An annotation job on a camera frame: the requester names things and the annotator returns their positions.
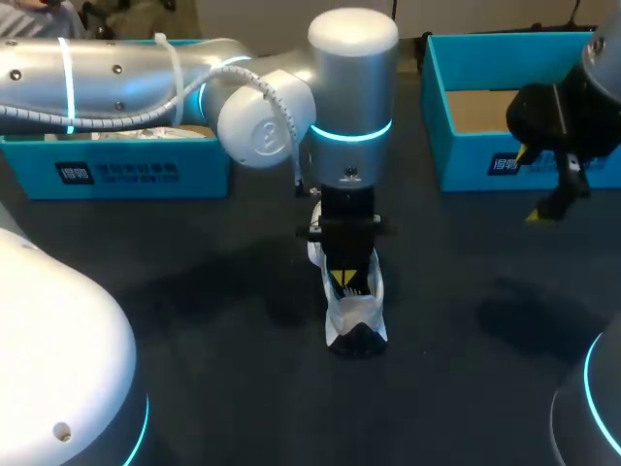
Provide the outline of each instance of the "logo on box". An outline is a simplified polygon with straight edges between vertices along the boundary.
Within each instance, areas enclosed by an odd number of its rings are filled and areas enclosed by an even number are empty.
[[[489,165],[487,175],[501,176],[501,175],[517,175],[520,171],[520,166],[515,161],[517,153],[502,152],[496,153],[492,157],[492,163]]]
[[[179,183],[180,169],[172,162],[98,163],[97,180],[101,183],[157,184]]]
[[[95,184],[84,162],[57,162],[54,165],[63,184]]]

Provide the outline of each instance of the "cardboard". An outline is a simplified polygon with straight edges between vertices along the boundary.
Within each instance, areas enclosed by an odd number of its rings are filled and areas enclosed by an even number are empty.
[[[215,135],[213,134],[213,131],[210,128],[208,128],[207,126],[193,126],[193,125],[189,125],[189,124],[182,124],[180,126],[180,128],[181,129],[187,129],[188,131],[194,131],[195,133],[202,134],[206,138],[213,139],[215,137]]]
[[[507,133],[507,107],[516,94],[516,90],[446,92],[455,130],[458,133]]]

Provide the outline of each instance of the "background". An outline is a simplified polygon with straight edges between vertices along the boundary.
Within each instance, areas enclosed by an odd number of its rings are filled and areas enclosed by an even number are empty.
[[[114,20],[125,37],[202,31],[269,52],[303,42],[329,8],[272,1],[180,0],[176,13],[139,2]],[[402,33],[435,30],[424,17],[437,32],[563,23],[572,8],[490,0],[474,17],[472,2],[445,1],[399,0]],[[587,3],[580,22],[612,7]],[[621,300],[621,193],[535,228],[523,218],[541,193],[442,195],[419,109],[405,49],[377,187],[397,229],[377,244],[390,343],[369,361],[325,348],[320,277],[294,237],[313,200],[293,199],[288,166],[234,165],[225,201],[31,203],[0,162],[0,199],[32,241],[127,313],[162,446],[154,466],[554,466],[554,390]]]
[[[82,0],[73,0],[79,7]],[[116,0],[95,0],[113,8]],[[158,0],[132,0],[113,15],[110,26],[121,39],[147,39],[153,32],[170,38],[232,37],[256,53],[278,53],[302,45],[311,21],[337,7],[366,7],[395,15],[402,38],[434,33],[466,33],[529,27],[535,22],[567,22],[574,0],[177,0],[175,13]],[[578,24],[599,24],[618,0],[582,0]]]

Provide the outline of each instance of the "sneaker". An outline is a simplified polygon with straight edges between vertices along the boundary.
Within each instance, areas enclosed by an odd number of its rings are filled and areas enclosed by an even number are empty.
[[[321,202],[315,206],[310,224],[317,224],[320,217]],[[367,277],[370,294],[365,295],[347,287],[342,293],[338,293],[334,288],[321,244],[309,242],[308,252],[310,262],[321,269],[323,289],[328,301],[325,327],[328,347],[350,356],[383,352],[388,337],[383,318],[384,282],[376,251],[373,251]]]

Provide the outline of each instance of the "person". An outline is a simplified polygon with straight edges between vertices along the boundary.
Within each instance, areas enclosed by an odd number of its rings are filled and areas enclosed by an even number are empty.
[[[0,37],[84,39],[86,31],[71,2],[51,7],[40,0],[0,0]]]

